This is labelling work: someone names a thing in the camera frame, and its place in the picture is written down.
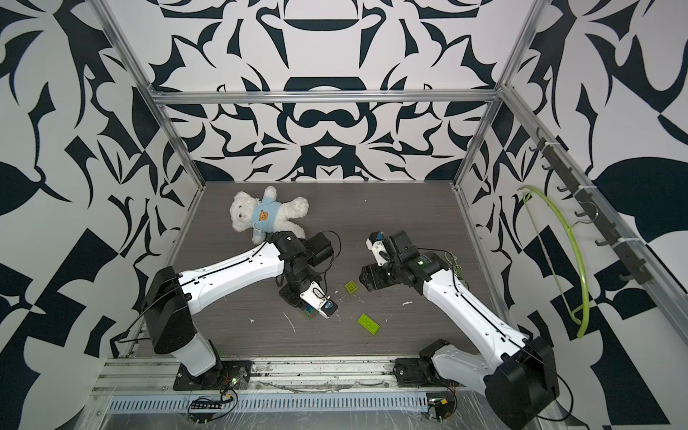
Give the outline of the lime square lego brick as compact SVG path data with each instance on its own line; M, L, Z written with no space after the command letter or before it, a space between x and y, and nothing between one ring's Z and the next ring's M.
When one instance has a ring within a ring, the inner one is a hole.
M345 289L349 294L353 295L358 291L358 284L355 281L350 281L345 285Z

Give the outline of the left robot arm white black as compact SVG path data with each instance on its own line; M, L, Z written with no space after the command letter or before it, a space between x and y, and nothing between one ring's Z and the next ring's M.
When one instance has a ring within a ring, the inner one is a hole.
M225 370L217 349L196 328L194 316L207 306L266 279L276 279L279 295L291 306L312 308L324 318L338 305L324 290L324 274L315 267L333 259L331 241L319 233L298 238L291 231L272 234L261 245L204 268L159 270L143 302L154 352L171 355L193 383L215 382Z

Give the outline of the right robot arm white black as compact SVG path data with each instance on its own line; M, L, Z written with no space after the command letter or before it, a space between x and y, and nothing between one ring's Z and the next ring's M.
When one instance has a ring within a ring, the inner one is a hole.
M478 349L473 355L446 340L422 349L416 359L398 358L393 373L406 386L458 383L483 395L510 429L523 429L560 393L555 355L541 338L529 338L478 300L440 255L412 244L406 232L369 235L376 260L359 276L369 291L413 288L442 310Z

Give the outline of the lime long lego brick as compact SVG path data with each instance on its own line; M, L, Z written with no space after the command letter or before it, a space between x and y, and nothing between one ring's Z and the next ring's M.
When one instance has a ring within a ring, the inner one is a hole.
M376 321L366 314L362 314L358 317L358 324L373 336L376 335L381 328Z

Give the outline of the white teddy bear blue shirt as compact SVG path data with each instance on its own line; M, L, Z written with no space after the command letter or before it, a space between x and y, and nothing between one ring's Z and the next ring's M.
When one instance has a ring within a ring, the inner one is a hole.
M309 202L304 197L296 197L289 202L279 202L274 186L267 186L262 198L252 197L246 192L235 195L229 208L234 231L252 231L252 243L261 245L268 236L282 231L290 231L297 238L305 239L305 230L294 220L306 217Z

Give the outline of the black connector box right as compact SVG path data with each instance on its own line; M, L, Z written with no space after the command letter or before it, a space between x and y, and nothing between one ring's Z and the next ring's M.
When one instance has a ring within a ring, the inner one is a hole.
M429 398L426 415L433 421L443 422L453 415L454 407L455 401L447 398Z

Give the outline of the black connector box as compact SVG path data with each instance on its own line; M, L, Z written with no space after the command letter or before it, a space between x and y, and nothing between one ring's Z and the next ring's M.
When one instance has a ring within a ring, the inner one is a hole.
M443 422L453 415L454 407L455 401L447 398L429 398L426 415L433 421Z
M200 397L191 401L187 407L187 412L191 413L204 411L205 413L217 413L219 410L222 410L223 407L224 404L221 401Z

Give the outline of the black connector box left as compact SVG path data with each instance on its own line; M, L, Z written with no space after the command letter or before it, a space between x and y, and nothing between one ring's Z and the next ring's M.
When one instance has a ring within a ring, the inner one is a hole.
M223 407L224 404L221 401L200 397L191 401L187 407L187 412L191 413L204 411L205 413L217 413L219 410L222 410Z

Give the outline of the green keychain with charm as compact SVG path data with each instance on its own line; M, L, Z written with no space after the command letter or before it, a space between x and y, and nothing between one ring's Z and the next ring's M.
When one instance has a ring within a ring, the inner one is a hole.
M452 271L454 272L454 277L462 285L463 288L469 290L469 283L463 277L463 269L458 263L458 259L455 254L445 251L444 259L450 265Z

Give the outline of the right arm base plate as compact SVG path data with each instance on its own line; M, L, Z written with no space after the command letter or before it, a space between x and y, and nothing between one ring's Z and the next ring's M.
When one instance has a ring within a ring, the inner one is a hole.
M397 384L403 387L456 387L455 382L439 376L432 363L425 358L397 358L392 374Z

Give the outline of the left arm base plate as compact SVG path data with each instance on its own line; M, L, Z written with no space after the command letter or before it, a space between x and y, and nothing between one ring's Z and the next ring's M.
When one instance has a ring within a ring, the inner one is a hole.
M181 364L177 371L173 390L176 392L221 391L236 388L250 380L254 362L252 360L220 360L209 371L200 376L192 376Z

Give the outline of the black wall hook rail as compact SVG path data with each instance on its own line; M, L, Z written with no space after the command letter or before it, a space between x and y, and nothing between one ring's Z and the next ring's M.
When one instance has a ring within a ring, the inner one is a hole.
M611 248L628 272L620 276L622 281L636 281L641 285L653 281L647 261L632 249L634 240L622 234L619 224L613 220L612 210L604 208L598 188L574 166L559 142L549 142L540 136L539 130L537 138L531 151L544 156L548 164L543 170L555 172L563 182L558 191L570 195L580 206L580 211L575 213L578 220L574 225L591 224L598 230L602 238L596 239L595 245Z

